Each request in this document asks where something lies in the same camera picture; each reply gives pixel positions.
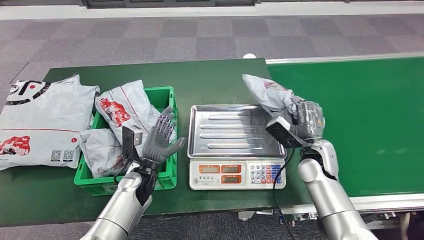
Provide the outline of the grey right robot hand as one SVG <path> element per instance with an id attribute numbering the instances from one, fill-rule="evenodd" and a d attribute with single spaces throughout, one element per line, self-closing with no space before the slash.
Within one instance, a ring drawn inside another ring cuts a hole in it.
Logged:
<path id="1" fill-rule="evenodd" d="M 322 107 L 313 101 L 302 100 L 298 103 L 297 118 L 289 131 L 302 140 L 321 139 L 325 128 Z"/>

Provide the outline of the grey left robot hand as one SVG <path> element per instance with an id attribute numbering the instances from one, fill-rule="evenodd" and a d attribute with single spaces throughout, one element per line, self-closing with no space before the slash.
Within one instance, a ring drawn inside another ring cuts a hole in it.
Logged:
<path id="1" fill-rule="evenodd" d="M 168 157 L 180 151 L 186 144 L 187 138 L 180 137 L 175 143 L 170 142 L 176 125 L 174 109 L 168 106 L 161 112 L 149 131 L 142 149 L 142 157 L 161 164 Z"/>

